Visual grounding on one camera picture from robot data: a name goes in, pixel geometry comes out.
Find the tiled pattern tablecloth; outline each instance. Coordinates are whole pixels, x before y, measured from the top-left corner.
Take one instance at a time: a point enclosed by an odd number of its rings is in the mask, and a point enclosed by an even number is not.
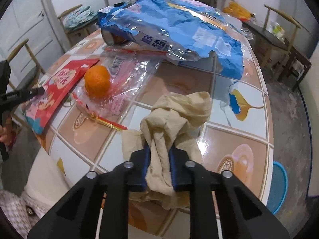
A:
[[[218,65],[216,69],[210,65],[196,69],[162,63],[136,101],[127,106],[127,115],[117,121],[129,129],[139,130],[140,121],[150,113],[161,95],[209,92],[213,99],[212,112],[198,130],[204,166],[215,172],[234,168],[234,173],[266,204],[273,161],[273,124],[267,88],[248,40],[232,30],[227,32],[242,42],[246,72],[240,81],[221,76]],[[100,30],[97,30],[59,58],[43,80],[70,60],[100,58],[100,64],[105,63],[104,47]],[[235,94],[235,90],[237,100],[238,96],[244,99],[241,101],[248,107],[248,111],[242,109],[243,116],[235,115],[229,104],[230,94]],[[90,170],[111,171],[124,161],[121,132],[86,119],[74,101],[65,102],[57,109],[41,136],[41,143],[73,183]],[[241,157],[246,167],[236,170],[236,161]],[[133,237],[189,238],[188,208],[164,210],[156,202],[130,201],[129,217],[132,225],[129,232]]]

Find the white door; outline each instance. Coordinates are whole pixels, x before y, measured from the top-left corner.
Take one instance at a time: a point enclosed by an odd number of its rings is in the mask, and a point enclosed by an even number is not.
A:
[[[7,58],[10,52],[26,38],[28,45],[44,71],[63,55],[54,35],[41,0],[13,0],[0,20],[0,54]],[[17,86],[35,66],[25,47],[11,61],[12,78]]]

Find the gray floor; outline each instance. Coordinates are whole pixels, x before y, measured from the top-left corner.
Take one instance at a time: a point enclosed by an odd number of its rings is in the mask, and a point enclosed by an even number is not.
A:
[[[294,79],[284,83],[271,80],[264,70],[274,123],[274,160],[283,164],[288,173],[287,197],[276,217],[287,228],[291,238],[309,217],[306,193],[310,172],[310,135],[307,117],[298,90],[292,92]],[[3,165],[4,188],[17,195],[23,191],[33,160],[40,145],[32,131],[23,129],[18,135],[10,158]]]
[[[306,194],[310,176],[310,134],[301,95],[291,90],[296,80],[284,78],[283,83],[271,80],[263,70],[269,93],[274,124],[274,161],[280,162],[288,174],[288,192],[276,217],[286,227],[291,238],[309,218]]]

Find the orange fruit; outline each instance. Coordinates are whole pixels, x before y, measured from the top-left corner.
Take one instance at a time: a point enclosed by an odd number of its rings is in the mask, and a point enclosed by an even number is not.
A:
[[[91,67],[84,75],[85,89],[90,98],[103,98],[111,86],[110,73],[104,66]]]

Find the red packet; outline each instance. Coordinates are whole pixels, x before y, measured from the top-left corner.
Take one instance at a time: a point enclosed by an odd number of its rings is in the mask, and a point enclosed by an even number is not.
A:
[[[34,132],[42,133],[63,98],[98,61],[99,59],[72,60],[43,84],[44,95],[34,98],[25,113]]]

